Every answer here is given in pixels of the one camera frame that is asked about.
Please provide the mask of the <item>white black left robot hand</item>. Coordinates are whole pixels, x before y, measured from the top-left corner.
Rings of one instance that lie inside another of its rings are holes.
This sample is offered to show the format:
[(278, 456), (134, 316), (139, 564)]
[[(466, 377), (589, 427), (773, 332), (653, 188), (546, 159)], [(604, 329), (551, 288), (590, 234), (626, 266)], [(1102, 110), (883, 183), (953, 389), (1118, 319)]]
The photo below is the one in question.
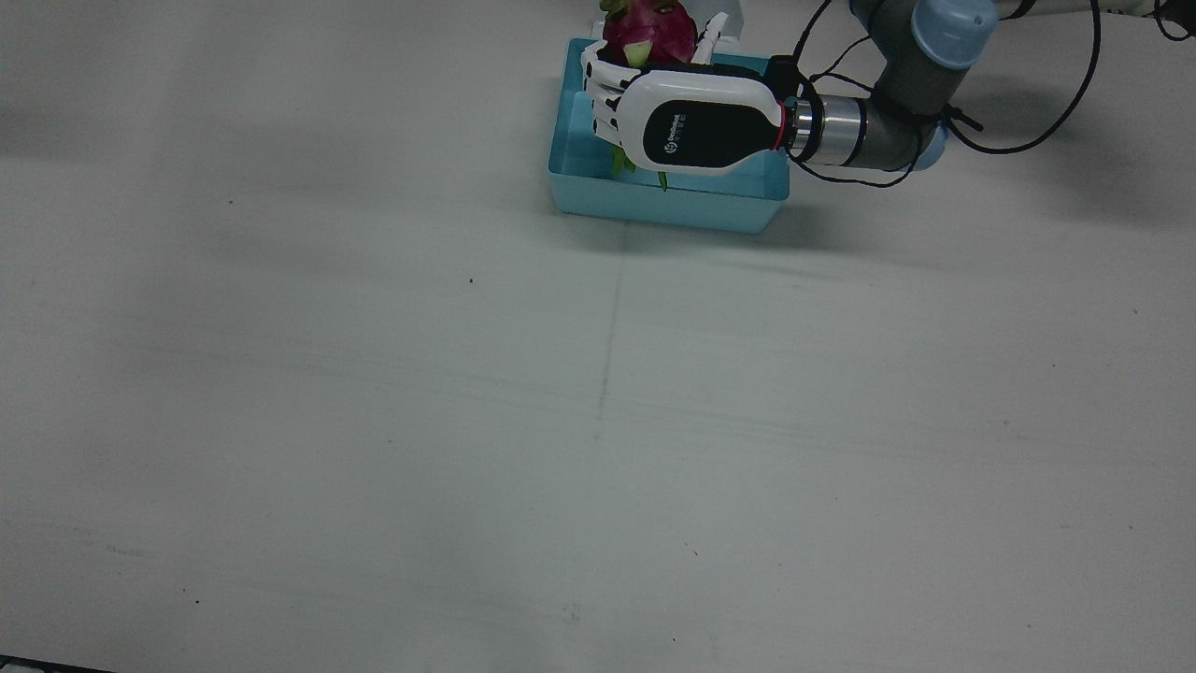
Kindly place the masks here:
[(727, 175), (791, 139), (791, 112), (759, 73), (719, 65), (736, 4), (603, 1), (597, 42), (580, 56), (592, 131), (615, 169)]

